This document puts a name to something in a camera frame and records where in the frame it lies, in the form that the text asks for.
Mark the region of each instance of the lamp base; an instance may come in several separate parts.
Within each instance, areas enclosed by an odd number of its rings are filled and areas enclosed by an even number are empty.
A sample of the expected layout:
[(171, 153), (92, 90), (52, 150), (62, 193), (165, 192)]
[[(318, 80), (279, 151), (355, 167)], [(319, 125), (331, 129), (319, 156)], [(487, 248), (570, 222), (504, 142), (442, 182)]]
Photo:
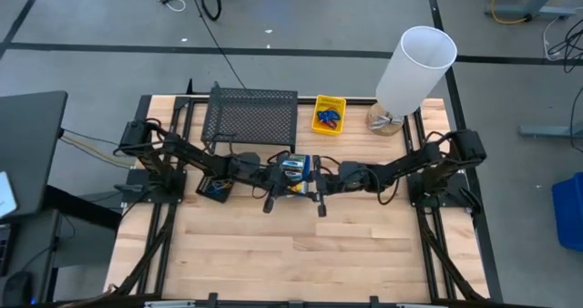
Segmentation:
[(366, 126), (376, 135), (392, 136), (401, 130), (403, 117), (393, 116), (376, 103), (368, 110)]

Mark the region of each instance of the concrete floor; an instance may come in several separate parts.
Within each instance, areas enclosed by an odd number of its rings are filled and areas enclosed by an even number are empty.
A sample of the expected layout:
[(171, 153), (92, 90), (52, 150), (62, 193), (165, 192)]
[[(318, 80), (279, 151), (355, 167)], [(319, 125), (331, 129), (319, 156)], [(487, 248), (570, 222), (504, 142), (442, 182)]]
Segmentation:
[[(2, 38), (27, 0), (0, 1)], [(173, 13), (156, 0), (36, 0), (12, 40), (20, 45), (0, 46), (0, 52), (8, 48), (0, 59), (0, 95), (66, 90), (65, 128), (118, 140), (140, 95), (183, 92), (190, 78), (196, 91), (210, 90), (214, 81), (238, 87), (220, 55), (128, 52), (128, 46), (213, 47), (192, 0), (185, 1), (187, 10)], [(408, 27), (433, 25), (428, 0), (222, 1), (220, 21), (210, 25), (219, 43), (258, 49), (257, 55), (230, 56), (245, 85), (300, 95), (372, 96), (387, 61), (362, 57), (362, 52), (269, 56), (259, 49), (389, 52)], [(501, 26), (482, 13), (489, 0), (437, 1), (460, 55), (542, 57), (547, 22)], [(583, 5), (583, 0), (562, 1)], [(579, 19), (557, 23), (549, 41), (558, 41)], [(43, 51), (25, 44), (59, 46)], [(99, 45), (109, 47), (88, 52)], [(478, 176), (505, 302), (578, 306), (583, 253), (559, 246), (550, 189), (580, 171), (583, 156), (567, 140), (523, 139), (517, 126), (567, 125), (583, 68), (564, 75), (561, 67), (456, 63), (454, 71), (466, 124), (480, 133), (488, 153)], [(432, 96), (446, 99), (454, 124), (444, 81)], [(125, 176), (122, 169), (59, 144), (50, 183), (83, 195), (111, 190)], [(116, 205), (116, 198), (104, 202)], [(84, 253), (76, 251), (83, 246), (76, 243), (100, 239), (102, 250), (84, 257), (89, 265), (62, 269), (57, 299), (95, 295), (105, 279), (114, 234), (75, 223), (77, 242), (60, 253), (61, 265), (78, 263), (76, 257)]]

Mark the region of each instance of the wooden tabletop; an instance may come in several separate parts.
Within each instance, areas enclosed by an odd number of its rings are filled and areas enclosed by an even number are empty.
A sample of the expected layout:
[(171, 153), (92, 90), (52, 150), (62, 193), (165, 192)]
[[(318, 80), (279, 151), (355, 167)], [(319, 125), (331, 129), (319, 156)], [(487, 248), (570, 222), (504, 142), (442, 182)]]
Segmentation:
[[(148, 116), (168, 128), (174, 98), (152, 97)], [(387, 163), (405, 155), (403, 133), (388, 138), (372, 134), (365, 126), (367, 110), (349, 105), (342, 135), (330, 137), (312, 132), (313, 106), (299, 105), (297, 152), (367, 163)], [(202, 147), (206, 104), (197, 104), (194, 111), (189, 141)], [(422, 115), (427, 133), (449, 131), (443, 100), (427, 99)], [(179, 133), (184, 116), (180, 120)], [(284, 149), (233, 147), (235, 152), (256, 151), (263, 161)], [(217, 153), (228, 153), (228, 144), (219, 144)], [(336, 171), (333, 163), (322, 163)], [(405, 180), (387, 206), (367, 192), (334, 195), (326, 201), (328, 216), (318, 218), (313, 202), (296, 198), (281, 198), (271, 214), (264, 214), (263, 200), (252, 198), (251, 187), (242, 184), (233, 187), (225, 204), (203, 198), (195, 193), (201, 172), (189, 167), (187, 171), (185, 200), (178, 209), (170, 246), (165, 298), (206, 299), (215, 292), (223, 300), (368, 302), (369, 296), (378, 295), (381, 302), (429, 302), (421, 239)], [(387, 189), (383, 198), (392, 192)], [(143, 254), (151, 211), (151, 204), (138, 204), (122, 221), (106, 286), (120, 284)], [(450, 257), (474, 288), (488, 296), (470, 215), (460, 208), (441, 211)], [(441, 267), (434, 261), (440, 294), (445, 297)], [(152, 265), (150, 291), (157, 263)]]

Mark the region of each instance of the robotic arm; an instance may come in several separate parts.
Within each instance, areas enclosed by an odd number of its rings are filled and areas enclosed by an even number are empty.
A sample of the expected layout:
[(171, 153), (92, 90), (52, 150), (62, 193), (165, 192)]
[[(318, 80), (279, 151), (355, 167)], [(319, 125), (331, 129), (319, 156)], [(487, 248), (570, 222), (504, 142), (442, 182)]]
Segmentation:
[[(156, 133), (159, 141), (152, 143)], [(449, 152), (440, 150), (440, 144), (449, 142)], [(230, 143), (230, 155), (211, 155), (207, 149), (199, 149), (180, 136), (164, 130), (160, 124), (150, 121), (129, 122), (119, 144), (126, 155), (139, 159), (149, 173), (149, 181), (162, 190), (171, 190), (174, 168), (160, 157), (171, 156), (179, 163), (189, 164), (204, 173), (199, 185), (199, 194), (213, 200), (225, 202), (233, 182), (240, 182), (266, 191), (263, 211), (271, 212), (275, 201), (285, 195), (299, 195), (318, 203), (318, 214), (326, 216), (324, 198), (329, 195), (365, 190), (379, 195), (403, 176), (417, 173), (420, 169), (424, 193), (433, 194), (444, 190), (447, 180), (461, 169), (473, 168), (480, 164), (486, 153), (477, 133), (472, 130), (449, 132), (434, 142), (425, 143), (419, 150), (385, 165), (366, 164), (357, 161), (339, 163), (338, 174), (322, 174), (321, 157), (312, 156), (312, 170), (290, 177), (285, 166), (289, 165), (289, 152), (281, 152), (271, 157), (274, 162), (261, 164), (257, 153), (235, 154)], [(206, 186), (219, 182), (222, 193), (205, 191)], [(292, 188), (300, 183), (315, 183), (315, 191), (300, 193)]]

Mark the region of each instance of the yellow basket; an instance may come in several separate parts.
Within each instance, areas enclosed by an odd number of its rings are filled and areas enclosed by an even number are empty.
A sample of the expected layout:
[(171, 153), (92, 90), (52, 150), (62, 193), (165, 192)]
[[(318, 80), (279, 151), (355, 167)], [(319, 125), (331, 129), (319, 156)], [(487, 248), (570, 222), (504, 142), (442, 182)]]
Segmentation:
[[(340, 115), (340, 121), (337, 121), (336, 129), (324, 125), (318, 119), (318, 111), (325, 111), (329, 108), (335, 109)], [(344, 114), (346, 113), (346, 99), (333, 98), (325, 95), (318, 95), (316, 98), (316, 108), (313, 110), (312, 129), (314, 132), (324, 135), (339, 135), (343, 132)]]

